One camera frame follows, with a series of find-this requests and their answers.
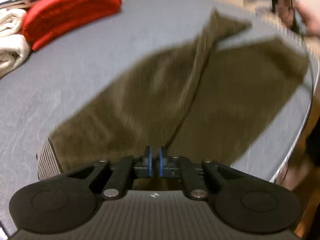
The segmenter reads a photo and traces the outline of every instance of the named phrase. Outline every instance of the gray tabletop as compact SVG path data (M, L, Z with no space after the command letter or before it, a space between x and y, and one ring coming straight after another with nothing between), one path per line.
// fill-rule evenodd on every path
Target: gray tabletop
M9 200L18 189L37 181L35 155L49 132L139 58L193 38L213 8L253 23L250 32L225 40L220 48L277 35L295 51L305 53L285 32L227 4L213 0L124 0L121 13L56 39L0 80L0 220L9 233L16 230L8 212ZM310 63L315 84L318 62L311 58ZM232 167L265 180L275 178L308 114L310 73Z

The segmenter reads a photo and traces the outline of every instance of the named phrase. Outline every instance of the human hand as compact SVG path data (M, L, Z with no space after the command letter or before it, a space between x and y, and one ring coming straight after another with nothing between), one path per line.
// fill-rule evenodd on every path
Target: human hand
M292 28L293 25L293 9L298 11L306 25L306 35L320 37L320 18L317 15L310 12L307 7L297 1L293 1L291 6L290 0L278 0L276 11L278 12L279 18L288 28Z

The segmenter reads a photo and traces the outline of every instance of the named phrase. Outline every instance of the red folded cloth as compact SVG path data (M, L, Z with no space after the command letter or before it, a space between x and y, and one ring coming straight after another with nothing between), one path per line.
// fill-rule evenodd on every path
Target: red folded cloth
M122 0L40 0L27 13L22 34L38 50L55 38L121 9Z

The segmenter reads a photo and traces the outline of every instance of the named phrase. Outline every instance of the brown garment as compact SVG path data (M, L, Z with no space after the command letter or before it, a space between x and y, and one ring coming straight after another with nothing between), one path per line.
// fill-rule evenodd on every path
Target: brown garment
M248 28L213 13L194 41L138 62L49 136L62 171L168 146L230 164L303 81L309 60L279 39L216 51Z

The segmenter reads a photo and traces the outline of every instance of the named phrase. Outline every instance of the silver bolt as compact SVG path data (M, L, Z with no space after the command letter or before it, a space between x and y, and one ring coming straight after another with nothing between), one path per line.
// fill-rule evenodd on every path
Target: silver bolt
M207 196L207 192L202 189L195 189L191 191L191 196L195 198L203 198Z
M119 195L119 191L116 190L115 188L108 188L103 192L103 194L106 197L116 197Z

